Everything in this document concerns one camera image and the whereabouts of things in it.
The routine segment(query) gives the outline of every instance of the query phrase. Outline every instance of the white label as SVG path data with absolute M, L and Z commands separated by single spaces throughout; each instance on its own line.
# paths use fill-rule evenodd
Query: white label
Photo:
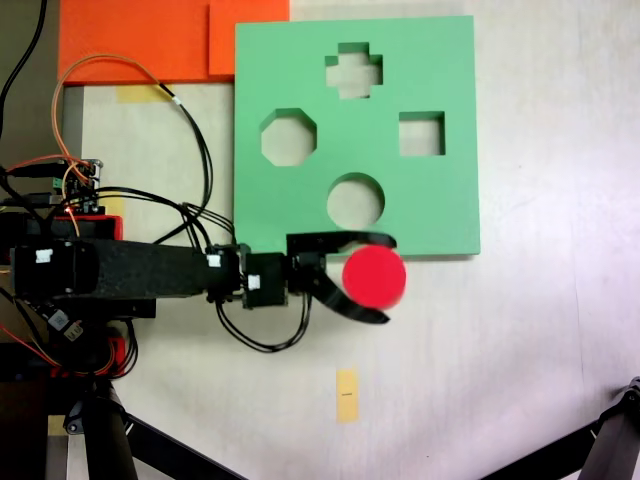
M 247 280 L 249 282 L 249 290 L 260 289 L 260 275 L 249 275 Z
M 222 265 L 222 257 L 220 255 L 207 255 L 210 267 L 220 268 Z
M 51 263 L 52 249 L 36 250 L 36 263 Z
M 84 332 L 84 330 L 82 330 L 82 327 L 78 325 L 78 322 L 76 322 L 71 325 L 66 332 L 64 332 L 64 336 L 73 342 L 82 335 L 82 332 Z
M 67 323 L 69 323 L 69 317 L 67 317 L 67 314 L 62 310 L 58 310 L 56 313 L 51 315 L 51 318 L 49 318 L 48 321 L 49 325 L 60 331 L 67 326 Z

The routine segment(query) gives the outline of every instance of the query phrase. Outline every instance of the square hole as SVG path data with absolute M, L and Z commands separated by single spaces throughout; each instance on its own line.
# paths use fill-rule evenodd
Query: square hole
M 428 157 L 445 154 L 444 112 L 401 112 L 400 155 Z

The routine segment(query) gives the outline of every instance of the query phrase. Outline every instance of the black cable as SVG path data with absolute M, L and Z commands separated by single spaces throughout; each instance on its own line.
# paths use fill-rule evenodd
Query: black cable
M 131 321 L 131 319 L 125 320 L 124 322 L 127 325 L 127 332 L 129 335 L 129 348 L 127 349 L 127 355 L 122 362 L 122 365 L 118 366 L 118 370 L 122 370 L 122 373 L 110 376 L 110 379 L 112 380 L 123 378 L 129 375 L 138 362 L 138 340 L 133 328 L 133 322 Z
M 15 66 L 15 68 L 9 75 L 9 78 L 7 78 L 7 81 L 5 82 L 4 87 L 2 87 L 2 92 L 0 93 L 0 139 L 2 138 L 2 132 L 4 129 L 4 104 L 7 99 L 7 94 L 9 93 L 9 89 L 11 88 L 13 81 L 16 79 L 16 77 L 22 70 L 22 67 L 24 67 L 24 65 L 27 63 L 27 60 L 29 60 L 29 57 L 31 56 L 31 54 L 36 48 L 38 40 L 40 39 L 40 34 L 42 33 L 42 29 L 44 27 L 44 19 L 46 17 L 46 13 L 47 13 L 47 0 L 42 0 L 42 2 L 40 3 L 40 15 L 38 16 L 38 24 L 36 25 L 36 31 L 33 34 L 31 43 L 29 44 L 29 46 L 27 47 L 27 50 L 22 55 L 22 58 L 20 59 L 18 64 Z
M 210 210 L 202 209 L 190 203 L 183 203 L 183 205 L 188 208 L 189 211 L 194 214 L 194 216 L 199 215 L 200 218 L 208 220 L 209 222 L 227 231 L 231 235 L 232 243 L 234 245 L 236 244 L 236 229 L 233 223 L 231 223 L 231 220 L 220 214 L 214 213 Z
M 183 214 L 182 221 L 187 223 L 189 219 Z M 200 240 L 198 239 L 198 235 L 196 234 L 193 224 L 189 225 L 187 228 L 187 235 L 189 236 L 189 243 L 191 243 L 191 247 L 198 252 L 202 252 L 202 246 L 200 245 Z
M 160 84 L 160 88 L 164 90 L 171 98 L 175 98 L 175 94 L 163 83 Z M 209 204 L 209 201 L 211 200 L 211 195 L 213 194 L 213 162 L 211 160 L 211 153 L 209 152 L 209 147 L 207 146 L 207 142 L 205 141 L 204 136 L 202 135 L 202 131 L 200 130 L 200 127 L 198 126 L 196 121 L 193 119 L 193 117 L 191 116 L 189 111 L 186 109 L 186 107 L 182 105 L 182 103 L 178 103 L 178 106 L 180 107 L 180 110 L 182 110 L 182 113 L 186 117 L 187 121 L 189 122 L 189 125 L 191 126 L 191 129 L 193 130 L 194 136 L 196 137 L 196 142 L 198 143 L 198 148 L 200 150 L 200 156 L 202 158 L 202 169 L 204 172 L 204 175 L 203 175 L 204 189 L 203 189 L 202 202 L 201 202 L 200 209 L 197 210 L 194 215 L 194 218 L 197 219 L 198 217 L 200 217 L 202 213 L 201 210 L 204 210 L 206 206 Z M 166 235 L 163 235 L 153 243 L 160 244 L 167 241 L 170 238 L 175 237 L 180 232 L 184 231 L 186 228 L 189 228 L 190 223 L 191 223 L 190 221 L 183 222 L 182 225 L 174 228 L 169 233 L 167 233 Z
M 227 332 L 229 332 L 229 334 L 239 342 L 261 353 L 277 353 L 281 352 L 282 350 L 286 350 L 287 348 L 291 348 L 292 346 L 297 344 L 306 333 L 307 328 L 309 327 L 309 320 L 311 318 L 312 298 L 313 297 L 308 294 L 305 294 L 302 297 L 302 315 L 300 317 L 300 326 L 298 327 L 296 333 L 289 340 L 274 345 L 257 342 L 256 340 L 253 340 L 252 338 L 242 333 L 231 322 L 231 320 L 229 320 L 229 317 L 227 317 L 222 301 L 216 302 L 216 313 L 218 314 L 220 323 L 225 328 L 225 330 L 227 330 Z
M 177 203 L 168 200 L 164 197 L 161 197 L 159 195 L 155 195 L 153 193 L 149 193 L 149 192 L 144 192 L 142 190 L 137 190 L 135 188 L 128 188 L 128 187 L 102 187 L 102 188 L 98 188 L 96 190 L 94 190 L 95 194 L 99 194 L 102 192 L 106 192 L 106 193 L 124 193 L 124 194 L 130 194 L 130 196 L 124 196 L 124 195 L 113 195 L 113 196 L 117 196 L 117 197 L 123 197 L 123 198 L 131 198 L 134 200 L 144 200 L 144 201 L 150 201 L 152 203 L 159 203 L 162 205 L 167 205 L 169 207 L 172 207 L 173 209 L 177 210 L 178 213 L 180 213 L 180 215 L 184 215 L 188 218 L 188 223 L 194 225 L 202 234 L 202 237 L 204 238 L 204 241 L 207 245 L 208 248 L 213 248 L 213 245 L 211 243 L 211 239 L 209 238 L 209 234 L 207 233 L 207 230 L 204 228 L 204 226 L 202 225 L 202 223 L 194 217 L 194 215 L 186 208 L 186 207 L 182 207 L 180 205 L 178 205 Z M 57 211 L 59 211 L 61 208 L 64 208 L 66 205 L 69 204 L 69 202 L 73 201 L 73 200 L 77 200 L 77 199 L 82 199 L 82 198 L 86 198 L 86 194 L 84 193 L 77 193 L 74 195 L 69 195 L 67 197 L 67 199 L 62 202 L 59 205 L 56 205 L 55 208 L 51 211 L 51 213 L 49 214 L 49 216 L 47 217 L 47 221 L 52 222 L 53 218 L 55 217 L 55 214 Z
M 192 209 L 194 211 L 195 210 L 199 210 L 199 209 L 202 208 L 202 207 L 198 207 L 197 205 L 194 205 L 193 203 L 189 203 L 189 202 L 185 202 L 185 203 L 183 203 L 183 205 L 186 205 L 187 207 L 189 207 L 190 209 Z M 223 222 L 224 224 L 227 225 L 227 228 L 229 230 L 233 230 L 234 229 L 233 222 L 231 220 L 229 220 L 227 217 L 225 217 L 224 215 L 220 215 L 219 213 L 215 213 L 215 212 L 213 212 L 211 210 L 207 210 L 206 208 L 202 209 L 202 213 L 203 214 L 207 214 L 207 215 L 215 218 L 216 220 L 219 220 L 220 222 Z
M 29 330 L 31 330 L 31 334 L 33 335 L 34 340 L 38 342 L 40 346 L 44 345 L 44 342 L 42 341 L 42 337 L 40 336 L 40 332 L 38 332 L 38 329 L 33 323 L 33 320 L 31 320 L 31 317 L 29 316 L 27 311 L 24 309 L 24 307 L 20 305 L 20 303 L 18 303 L 18 301 L 13 295 L 11 295 L 2 287 L 0 287 L 0 295 L 2 295 L 4 298 L 6 298 L 9 302 L 11 302 L 16 307 L 16 309 L 24 319 L 25 323 L 29 327 Z
M 5 192 L 7 192 L 11 196 L 11 198 L 13 198 L 18 203 L 19 206 L 24 208 L 33 216 L 33 218 L 36 219 L 38 225 L 40 226 L 40 233 L 42 235 L 46 235 L 50 232 L 49 225 L 40 215 L 38 215 L 38 212 L 36 212 L 33 205 L 31 205 L 28 200 L 23 198 L 18 192 L 11 188 L 11 185 L 9 185 L 9 181 L 7 180 L 7 171 L 2 166 L 0 166 L 0 187 Z
M 9 94 L 9 90 L 11 89 L 11 85 L 13 84 L 14 80 L 22 70 L 22 67 L 25 66 L 25 64 L 27 63 L 27 60 L 29 60 L 29 57 L 31 56 L 31 54 L 36 48 L 38 40 L 40 39 L 40 34 L 42 33 L 42 29 L 44 27 L 44 20 L 46 17 L 46 13 L 47 13 L 47 0 L 42 0 L 42 2 L 40 3 L 40 14 L 38 16 L 38 24 L 36 25 L 36 31 L 33 34 L 31 43 L 29 43 L 29 46 L 27 47 L 27 50 L 22 55 L 22 58 L 20 59 L 18 64 L 15 66 L 13 71 L 9 74 L 9 77 L 7 78 L 6 82 L 4 83 L 4 86 L 2 87 L 2 92 L 0 92 L 0 140 L 2 139 L 2 133 L 4 131 L 4 105 L 7 100 L 7 95 Z M 43 235 L 46 234 L 47 229 L 46 229 L 46 223 L 44 219 L 40 215 L 38 215 L 38 213 L 35 211 L 33 206 L 28 201 L 23 199 L 18 192 L 16 192 L 13 188 L 11 188 L 11 186 L 9 185 L 9 181 L 7 180 L 7 172 L 3 167 L 0 167 L 0 187 L 3 190 L 5 190 L 14 200 L 16 200 L 16 202 L 18 202 L 18 204 L 21 207 L 23 207 L 27 212 L 33 215 L 33 218 L 35 218 L 38 224 L 40 225 L 41 233 Z

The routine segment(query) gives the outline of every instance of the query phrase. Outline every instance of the black clamp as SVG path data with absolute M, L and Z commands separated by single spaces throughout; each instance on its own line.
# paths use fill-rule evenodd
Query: black clamp
M 307 292 L 327 308 L 358 322 L 381 325 L 389 317 L 379 310 L 363 307 L 347 297 L 326 274 L 326 256 L 354 245 L 381 245 L 396 248 L 393 237 L 372 232 L 327 232 L 287 235 L 288 287 L 291 293 Z

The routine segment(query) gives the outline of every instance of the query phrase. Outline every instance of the yellow tape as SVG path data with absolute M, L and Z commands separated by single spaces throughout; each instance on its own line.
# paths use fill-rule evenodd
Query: yellow tape
M 104 207 L 105 214 L 124 218 L 124 198 L 103 198 L 100 205 Z
M 353 369 L 336 372 L 338 423 L 358 420 L 358 375 Z
M 116 87 L 118 103 L 156 103 L 170 102 L 171 98 L 158 85 L 118 85 Z
M 67 431 L 62 424 L 64 423 L 64 415 L 49 415 L 47 417 L 49 424 L 50 437 L 66 437 Z

